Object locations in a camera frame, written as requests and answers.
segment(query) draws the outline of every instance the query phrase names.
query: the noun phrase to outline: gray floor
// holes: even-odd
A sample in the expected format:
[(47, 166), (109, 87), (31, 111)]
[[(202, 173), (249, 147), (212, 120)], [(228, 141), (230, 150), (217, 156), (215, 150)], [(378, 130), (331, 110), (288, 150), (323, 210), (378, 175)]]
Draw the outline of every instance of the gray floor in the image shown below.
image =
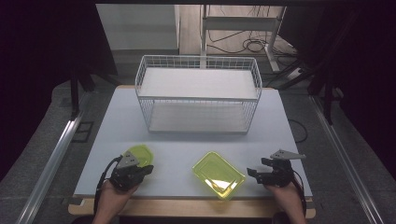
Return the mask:
[[(118, 68), (123, 74), (114, 77), (123, 84), (134, 84), (133, 74), (136, 63), (129, 61), (139, 58), (131, 52), (115, 53)], [(262, 72), (269, 71), (269, 64), (263, 57), (258, 58)], [(99, 130), (106, 108), (115, 87), (97, 76), (92, 76), (96, 88), (90, 94), (88, 107), (82, 118), (82, 126), (92, 126), (91, 134), (75, 134), (64, 155), (62, 164), (54, 177), (49, 191), (38, 209), (34, 223), (71, 223), (76, 217), (67, 211), (69, 198), (73, 195), (79, 175), (90, 153), (93, 141)], [(273, 85), (284, 82), (284, 77)], [(301, 82), (280, 95), (288, 119), (301, 122), (308, 137), (297, 144), (303, 160), (304, 169), (313, 191), (317, 214), (309, 223), (370, 223), (359, 197), (347, 178), (332, 144), (319, 122), (306, 86), (309, 79)], [(64, 83), (53, 91), (52, 104), (47, 115), (32, 136), (26, 149), (16, 161), (8, 175), (0, 183), (0, 222), (15, 223), (25, 205), (41, 171), (55, 148), (62, 131), (70, 118), (69, 83)], [(348, 156), (352, 160), (363, 183), (373, 197), (384, 223), (396, 223), (396, 183), (382, 165), (375, 153), (349, 122), (337, 102), (332, 104), (333, 127), (337, 131)], [(296, 141), (305, 137), (304, 129), (295, 122), (290, 123)], [(260, 219), (194, 219), (194, 223), (263, 223)], [(182, 223), (180, 219), (137, 219), (136, 223)]]

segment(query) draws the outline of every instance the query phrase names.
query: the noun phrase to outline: wire mesh basket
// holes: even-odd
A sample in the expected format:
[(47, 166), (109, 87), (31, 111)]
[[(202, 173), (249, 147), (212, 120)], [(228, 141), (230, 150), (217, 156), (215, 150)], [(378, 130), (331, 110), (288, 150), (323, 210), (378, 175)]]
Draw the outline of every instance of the wire mesh basket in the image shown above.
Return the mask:
[(145, 55), (135, 90), (150, 132), (247, 133), (262, 80), (254, 58)]

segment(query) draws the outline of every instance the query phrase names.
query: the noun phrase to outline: yellow plastic tray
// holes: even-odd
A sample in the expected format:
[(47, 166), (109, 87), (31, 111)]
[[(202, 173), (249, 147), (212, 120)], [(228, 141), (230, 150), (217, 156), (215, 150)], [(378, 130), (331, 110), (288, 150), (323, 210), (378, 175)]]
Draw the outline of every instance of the yellow plastic tray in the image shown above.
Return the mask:
[(216, 152), (207, 153), (192, 171), (222, 200), (230, 200), (245, 181), (245, 176)]
[(137, 165), (138, 167), (151, 165), (154, 160), (154, 155), (146, 145), (130, 147), (128, 151), (130, 151), (139, 160), (139, 164)]

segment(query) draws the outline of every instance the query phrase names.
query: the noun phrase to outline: white table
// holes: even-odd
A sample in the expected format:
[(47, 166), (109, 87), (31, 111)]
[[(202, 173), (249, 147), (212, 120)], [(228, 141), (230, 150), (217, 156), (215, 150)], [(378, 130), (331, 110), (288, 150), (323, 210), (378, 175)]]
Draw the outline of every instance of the white table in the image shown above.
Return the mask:
[[(271, 193), (257, 184), (255, 178), (248, 176), (247, 167), (271, 172), (271, 167), (261, 164), (261, 158), (269, 158), (280, 148), (298, 152), (276, 90), (262, 91), (262, 98), (247, 134), (149, 133), (133, 86), (120, 86), (115, 90), (108, 106), (78, 181), (75, 196), (93, 197), (100, 175), (108, 163), (129, 147), (139, 144), (147, 145), (153, 152), (154, 170), (145, 177), (134, 198), (153, 199), (157, 202), (160, 200), (160, 203), (170, 199), (180, 202), (191, 199), (197, 202), (207, 199), (218, 201), (216, 195), (191, 169), (209, 151), (218, 152), (247, 177), (231, 202), (271, 197)], [(304, 181), (305, 196), (311, 197), (312, 192), (301, 161), (291, 163)]]

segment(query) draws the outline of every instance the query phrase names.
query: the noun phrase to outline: human hand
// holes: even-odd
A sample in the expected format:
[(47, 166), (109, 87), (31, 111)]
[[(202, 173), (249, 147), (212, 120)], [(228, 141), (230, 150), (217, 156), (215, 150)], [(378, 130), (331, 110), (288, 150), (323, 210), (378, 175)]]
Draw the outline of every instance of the human hand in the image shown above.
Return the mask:
[(306, 223), (301, 199), (293, 183), (290, 182), (283, 188), (269, 185), (264, 186), (274, 194), (277, 204), (286, 212), (292, 224)]
[(120, 191), (106, 180), (102, 185), (98, 208), (92, 224), (110, 223), (111, 219), (123, 209), (137, 188), (138, 186), (135, 186), (128, 191)]

